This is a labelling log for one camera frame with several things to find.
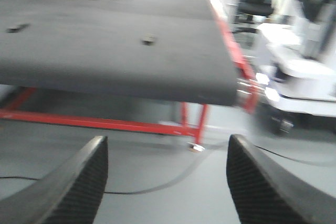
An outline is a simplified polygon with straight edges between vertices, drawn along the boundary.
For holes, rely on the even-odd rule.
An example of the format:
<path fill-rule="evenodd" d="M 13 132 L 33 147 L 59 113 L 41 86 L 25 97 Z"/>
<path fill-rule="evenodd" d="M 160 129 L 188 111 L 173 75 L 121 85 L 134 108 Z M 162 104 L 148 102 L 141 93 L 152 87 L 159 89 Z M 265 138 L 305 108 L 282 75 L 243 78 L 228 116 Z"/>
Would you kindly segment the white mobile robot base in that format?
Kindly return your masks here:
<path fill-rule="evenodd" d="M 298 35 L 289 25 L 257 27 L 256 78 L 273 112 L 275 133 L 327 121 L 335 129 L 335 29 Z"/>

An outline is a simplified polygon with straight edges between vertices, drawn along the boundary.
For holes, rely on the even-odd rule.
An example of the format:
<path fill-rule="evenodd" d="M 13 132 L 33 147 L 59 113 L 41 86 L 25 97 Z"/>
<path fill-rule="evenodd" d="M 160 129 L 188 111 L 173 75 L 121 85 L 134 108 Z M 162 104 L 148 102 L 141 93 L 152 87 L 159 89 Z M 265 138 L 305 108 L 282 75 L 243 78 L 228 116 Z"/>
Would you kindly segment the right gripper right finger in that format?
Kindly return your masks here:
<path fill-rule="evenodd" d="M 241 223 L 335 223 L 335 197 L 286 170 L 242 135 L 229 137 L 226 178 Z"/>

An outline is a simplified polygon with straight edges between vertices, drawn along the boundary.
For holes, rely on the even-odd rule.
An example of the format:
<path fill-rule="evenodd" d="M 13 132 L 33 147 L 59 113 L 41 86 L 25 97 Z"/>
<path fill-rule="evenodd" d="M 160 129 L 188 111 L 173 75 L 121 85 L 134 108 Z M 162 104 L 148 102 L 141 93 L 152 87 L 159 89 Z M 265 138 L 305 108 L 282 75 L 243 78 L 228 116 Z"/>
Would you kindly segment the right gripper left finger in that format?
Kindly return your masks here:
<path fill-rule="evenodd" d="M 96 136 L 59 167 L 1 200 L 1 223 L 93 223 L 108 179 L 108 138 Z"/>

